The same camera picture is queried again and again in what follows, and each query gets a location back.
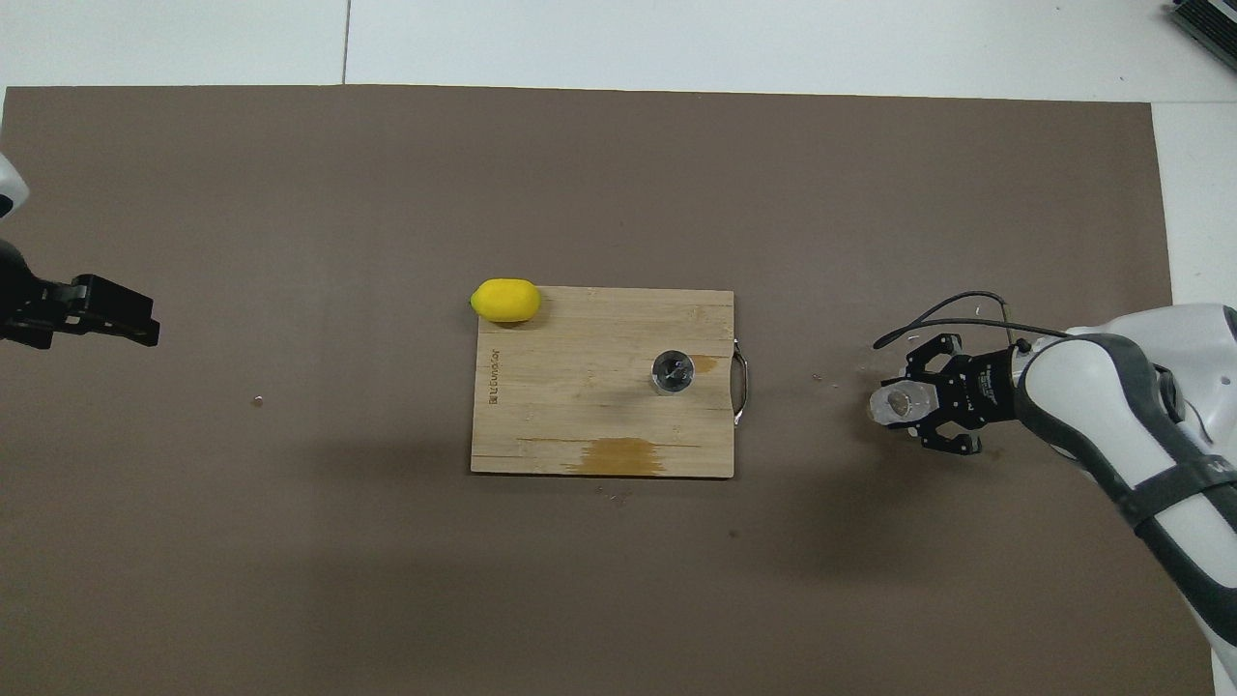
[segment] wooden cutting board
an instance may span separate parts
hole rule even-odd
[[[481,319],[473,471],[731,478],[735,293],[541,287],[537,315]],[[653,360],[691,356],[695,380],[662,396]]]

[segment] brown tabletop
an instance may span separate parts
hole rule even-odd
[[[0,342],[0,692],[1209,689],[1069,464],[865,414],[913,345],[871,340],[959,289],[1054,326],[1170,302],[1147,105],[10,89],[0,148],[33,269],[163,323]],[[736,478],[470,475],[490,276],[735,291]]]

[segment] lemon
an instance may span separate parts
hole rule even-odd
[[[523,321],[541,308],[541,292],[527,279],[491,277],[469,299],[482,319],[495,323]]]

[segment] white floor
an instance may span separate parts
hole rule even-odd
[[[476,84],[1150,101],[1173,293],[1237,304],[1237,72],[1163,0],[4,0],[2,85]]]

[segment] black strap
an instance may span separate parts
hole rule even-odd
[[[1209,488],[1237,483],[1237,467],[1216,455],[1180,462],[1139,483],[1117,501],[1117,508],[1138,532],[1138,525]]]

